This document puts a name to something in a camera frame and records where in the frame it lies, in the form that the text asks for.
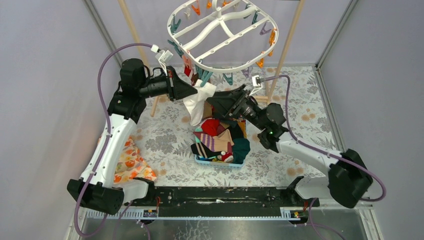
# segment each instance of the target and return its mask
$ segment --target gray wall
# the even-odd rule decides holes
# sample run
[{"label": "gray wall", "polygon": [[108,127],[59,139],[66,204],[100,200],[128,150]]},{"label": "gray wall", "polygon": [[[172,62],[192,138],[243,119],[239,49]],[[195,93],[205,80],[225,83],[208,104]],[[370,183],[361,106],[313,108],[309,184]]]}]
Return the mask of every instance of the gray wall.
[{"label": "gray wall", "polygon": [[[0,6],[0,239],[60,240],[104,125],[97,72],[109,53],[81,0]],[[110,100],[118,78],[103,74]]]},{"label": "gray wall", "polygon": [[424,239],[423,11],[422,0],[360,0],[322,67],[347,147],[387,186],[375,204],[385,240]]},{"label": "gray wall", "polygon": [[[258,5],[262,10],[268,13],[277,23],[279,28],[279,38],[275,46],[272,57],[264,59],[265,64],[276,64],[280,59],[280,54],[283,49],[284,40],[290,28],[293,19],[297,1],[284,0],[251,0]],[[134,40],[125,22],[121,8],[116,0],[93,0],[99,14],[101,15],[104,24],[106,25],[112,39],[117,47],[125,44],[133,43]],[[138,31],[142,42],[157,44],[172,49],[172,46],[167,43],[170,36],[167,32],[166,25],[171,13],[180,5],[187,2],[186,0],[126,0],[126,4],[134,20],[135,27]],[[178,30],[183,29],[189,24],[194,23],[206,15],[206,0],[199,0],[201,8],[201,16],[197,16],[194,11],[191,11],[190,20],[186,20],[184,15],[177,16],[181,19],[181,25]],[[324,51],[334,29],[337,26],[340,18],[345,11],[349,0],[306,0],[303,11],[300,15],[296,32],[293,36],[290,49],[287,53],[286,63],[308,64],[318,61]],[[240,4],[238,11],[245,8],[245,5]],[[252,16],[246,20],[229,21],[228,26],[234,33],[246,28],[252,23]],[[227,36],[224,31],[218,30],[217,27],[207,39],[202,42],[197,49],[202,50],[202,53],[211,49],[218,43],[223,42]],[[193,39],[201,30],[195,28],[193,34],[187,34],[187,38],[181,37],[182,41],[187,42]],[[211,57],[205,59],[205,63],[210,64],[240,64],[257,57],[261,51],[268,48],[269,34],[260,36],[260,28],[257,31],[252,31],[251,34],[243,36],[235,41],[232,46],[222,48],[222,51],[217,51]],[[122,54],[124,59],[139,58],[140,55],[134,50],[124,50]],[[154,56],[148,54],[149,62],[156,63]],[[182,60],[175,55],[171,64],[181,65]]]}]

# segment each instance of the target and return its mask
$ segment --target blue basket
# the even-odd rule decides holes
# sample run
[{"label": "blue basket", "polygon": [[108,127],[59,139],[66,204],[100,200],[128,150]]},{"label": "blue basket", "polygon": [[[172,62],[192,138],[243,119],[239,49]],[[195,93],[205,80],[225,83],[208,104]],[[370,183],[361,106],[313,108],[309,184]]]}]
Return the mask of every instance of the blue basket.
[{"label": "blue basket", "polygon": [[[196,132],[201,132],[202,129],[200,127],[196,128]],[[196,163],[203,165],[203,166],[210,166],[215,168],[224,168],[224,169],[241,169],[246,162],[246,159],[243,161],[242,164],[235,164],[235,163],[226,163],[226,162],[217,162],[217,161],[205,161],[201,160],[198,155],[194,155],[194,160]]]}]

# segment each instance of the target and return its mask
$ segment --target laundry basket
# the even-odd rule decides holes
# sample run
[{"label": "laundry basket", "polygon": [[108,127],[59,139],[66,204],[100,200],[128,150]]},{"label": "laundry basket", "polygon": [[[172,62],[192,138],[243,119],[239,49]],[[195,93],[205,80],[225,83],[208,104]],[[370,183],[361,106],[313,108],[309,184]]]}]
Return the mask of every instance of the laundry basket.
[{"label": "laundry basket", "polygon": [[[201,132],[202,129],[200,127],[198,127],[198,128],[196,128],[195,131]],[[245,162],[246,162],[246,160],[244,160],[242,164],[235,164],[235,163],[226,163],[226,162],[205,161],[205,160],[202,160],[202,158],[198,155],[194,155],[194,161],[196,161],[196,163],[203,165],[203,166],[225,168],[225,169],[241,169],[245,165]]]}]

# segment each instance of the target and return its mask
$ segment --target floor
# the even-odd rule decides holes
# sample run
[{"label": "floor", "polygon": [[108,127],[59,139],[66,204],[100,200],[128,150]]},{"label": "floor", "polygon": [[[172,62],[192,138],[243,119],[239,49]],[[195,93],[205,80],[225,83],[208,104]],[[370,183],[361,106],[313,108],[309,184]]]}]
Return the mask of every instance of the floor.
[{"label": "floor", "polygon": [[[181,79],[189,81],[176,67]],[[270,77],[275,67],[253,67],[251,73]],[[327,119],[321,95],[311,66],[283,67],[281,73],[292,79],[289,93],[289,120],[294,133],[326,148],[335,148],[330,123]],[[251,88],[251,78],[241,72],[233,75],[233,86],[221,76],[213,75],[211,83],[217,91],[224,91],[246,84]],[[284,107],[287,81],[280,79],[272,101]],[[258,95],[265,95],[264,90]],[[192,187],[285,187],[297,176],[321,177],[323,174],[298,159],[266,150],[256,136],[260,131],[247,124],[247,138],[251,151],[242,169],[215,168],[198,165],[194,161],[190,145],[194,143],[190,115],[182,101],[161,99],[154,117],[150,116],[153,99],[141,115],[137,130],[133,133],[142,157],[157,175],[156,186]]]},{"label": "floor", "polygon": [[[361,217],[355,210],[313,210],[314,222],[339,231],[349,240],[366,240]],[[101,219],[87,218],[83,232],[91,233]],[[116,219],[108,219],[103,229],[87,240],[112,239]],[[287,221],[278,220],[156,220],[147,226],[153,240],[319,240],[314,229],[307,226],[294,227]],[[341,239],[336,234],[321,229],[327,240]],[[116,239],[147,240],[145,228],[135,220],[121,220],[116,228]]]}]

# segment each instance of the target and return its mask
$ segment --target white hanging drying rack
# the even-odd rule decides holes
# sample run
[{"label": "white hanging drying rack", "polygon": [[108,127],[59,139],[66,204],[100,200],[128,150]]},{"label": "white hanging drying rack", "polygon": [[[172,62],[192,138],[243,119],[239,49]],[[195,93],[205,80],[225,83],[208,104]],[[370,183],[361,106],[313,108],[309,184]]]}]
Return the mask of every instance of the white hanging drying rack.
[{"label": "white hanging drying rack", "polygon": [[[196,2],[197,0],[189,0],[186,3],[182,4],[181,6],[177,7],[172,12],[172,14],[170,15],[168,19],[167,30],[172,41],[179,46],[182,52],[186,56],[188,56],[195,65],[199,66],[203,70],[213,72],[213,73],[219,73],[219,74],[238,72],[255,64],[257,61],[267,56],[274,49],[278,40],[278,36],[279,36],[279,31],[278,31],[276,22],[272,19],[272,17],[270,17],[268,14],[266,14],[263,10],[261,10],[259,7],[257,7],[255,4],[253,4],[249,0],[233,0],[232,2],[228,3],[227,5],[223,7],[217,6],[218,0],[212,0],[213,12],[211,14],[205,16],[199,21],[191,24],[190,26],[187,26],[186,28],[178,32],[172,33],[171,27],[172,27],[173,18],[180,11],[186,12],[186,10],[190,9],[191,5]],[[229,13],[223,14],[225,10],[232,8],[233,6],[239,4],[240,2],[246,3],[247,5],[249,5],[249,7],[242,11],[235,11],[235,12],[229,12]],[[235,33],[235,34],[232,33],[226,25],[226,21],[234,20],[234,19],[243,19],[244,17],[247,17],[255,13],[257,13],[258,15],[262,15],[263,18],[238,33]],[[193,40],[187,42],[186,44],[182,44],[181,42],[178,41],[179,37],[183,36],[184,34],[187,34],[189,31],[205,23],[206,21],[210,21],[210,23],[206,27],[204,27],[204,29],[199,33],[199,35],[197,35]],[[242,64],[240,66],[233,66],[231,68],[215,68],[215,67],[207,66],[203,63],[202,60],[205,59],[207,56],[216,53],[217,50],[221,48],[227,47],[234,40],[243,37],[246,33],[252,30],[255,30],[257,27],[265,23],[272,24],[272,28],[275,30],[275,38],[274,38],[273,44],[270,44],[269,48],[266,51],[262,51],[257,57],[251,60],[248,60],[245,64]],[[228,38],[225,41],[221,42],[220,44],[216,45],[215,47],[205,51],[203,54],[200,54],[199,56],[193,56],[190,50],[192,50],[197,45],[199,45],[202,41],[204,41],[208,37],[208,35],[218,26],[222,27],[222,29],[224,30]]]}]

